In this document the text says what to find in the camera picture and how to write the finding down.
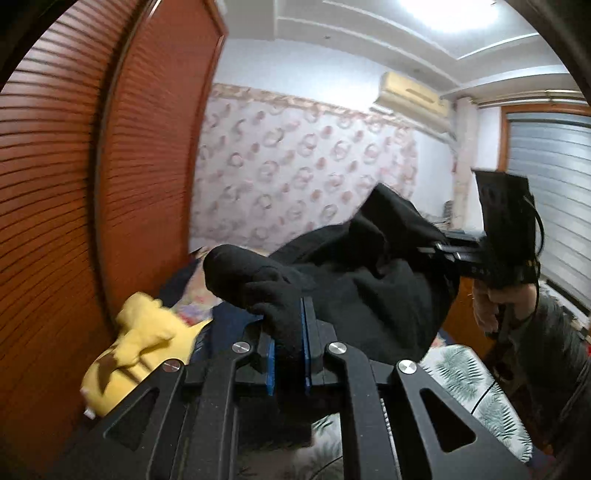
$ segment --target pikachu plush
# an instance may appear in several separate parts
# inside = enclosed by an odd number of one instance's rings
[[[90,411],[107,415],[169,358],[185,364],[195,338],[210,320],[189,326],[145,293],[134,293],[116,318],[119,338],[87,370],[81,392]]]

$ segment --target wall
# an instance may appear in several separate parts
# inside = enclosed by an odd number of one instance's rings
[[[402,117],[217,83],[195,167],[191,248],[275,251],[348,220],[379,181],[409,198],[417,157]]]
[[[391,69],[331,48],[288,40],[228,39],[215,82],[249,86],[368,112],[378,97],[379,80]],[[415,131],[418,177],[411,200],[417,209],[443,214],[453,198],[453,159],[449,146]]]
[[[483,108],[478,112],[478,150],[474,168],[496,170],[499,161],[501,143],[501,107]],[[476,178],[472,176],[472,184],[468,192],[466,220],[464,230],[482,232],[482,209],[478,199]]]

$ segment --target black metal frame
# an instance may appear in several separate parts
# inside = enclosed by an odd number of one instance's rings
[[[301,311],[307,353],[306,379],[300,380],[311,404],[341,413],[346,480],[529,478],[525,465],[420,366],[410,363],[415,371],[404,373],[408,362],[371,361],[337,342],[333,326],[316,319],[310,299],[302,299]],[[258,340],[244,341],[248,350],[235,344],[211,361],[162,364],[50,478],[233,479],[240,399],[268,395],[274,381],[273,340],[261,330]],[[142,400],[150,394],[155,399],[146,409]],[[136,442],[113,434],[122,424],[136,428]]]

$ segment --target black fabric cover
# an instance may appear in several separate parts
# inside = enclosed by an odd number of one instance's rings
[[[317,317],[335,326],[339,340],[369,358],[419,361],[459,284],[454,271],[417,252],[436,241],[445,243],[445,236],[380,184],[342,225],[298,237],[270,258],[222,245],[203,268],[215,295],[264,316],[277,343],[278,372],[285,368],[291,377],[301,374],[302,296],[312,297]]]

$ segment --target wooden wardrobe door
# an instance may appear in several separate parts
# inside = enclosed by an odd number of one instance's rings
[[[92,183],[103,98],[145,0],[80,0],[0,92],[0,478],[44,472],[113,341]]]
[[[112,314],[186,263],[199,130],[225,27],[213,0],[155,0],[119,65],[97,170],[96,224]]]

